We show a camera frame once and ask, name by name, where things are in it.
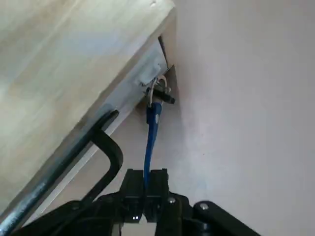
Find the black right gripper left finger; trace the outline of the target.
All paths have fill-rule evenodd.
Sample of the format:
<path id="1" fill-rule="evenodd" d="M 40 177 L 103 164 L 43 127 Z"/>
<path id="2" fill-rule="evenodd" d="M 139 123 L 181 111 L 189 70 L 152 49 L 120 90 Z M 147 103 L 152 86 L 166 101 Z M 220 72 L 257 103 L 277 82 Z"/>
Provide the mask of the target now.
<path id="1" fill-rule="evenodd" d="M 129 169 L 119 191 L 87 201 L 70 201 L 15 231 L 16 236 L 119 236 L 125 223 L 143 213 L 143 172 Z"/>

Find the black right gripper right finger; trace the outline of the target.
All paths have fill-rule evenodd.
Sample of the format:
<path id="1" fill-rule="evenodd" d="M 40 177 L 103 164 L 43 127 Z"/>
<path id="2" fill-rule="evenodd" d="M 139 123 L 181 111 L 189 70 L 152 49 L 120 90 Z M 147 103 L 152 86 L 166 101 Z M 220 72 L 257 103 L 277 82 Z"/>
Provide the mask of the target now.
<path id="1" fill-rule="evenodd" d="M 169 190 L 166 169 L 152 170 L 145 189 L 145 217 L 157 236 L 256 236 L 258 233 L 217 204 L 191 205 Z"/>

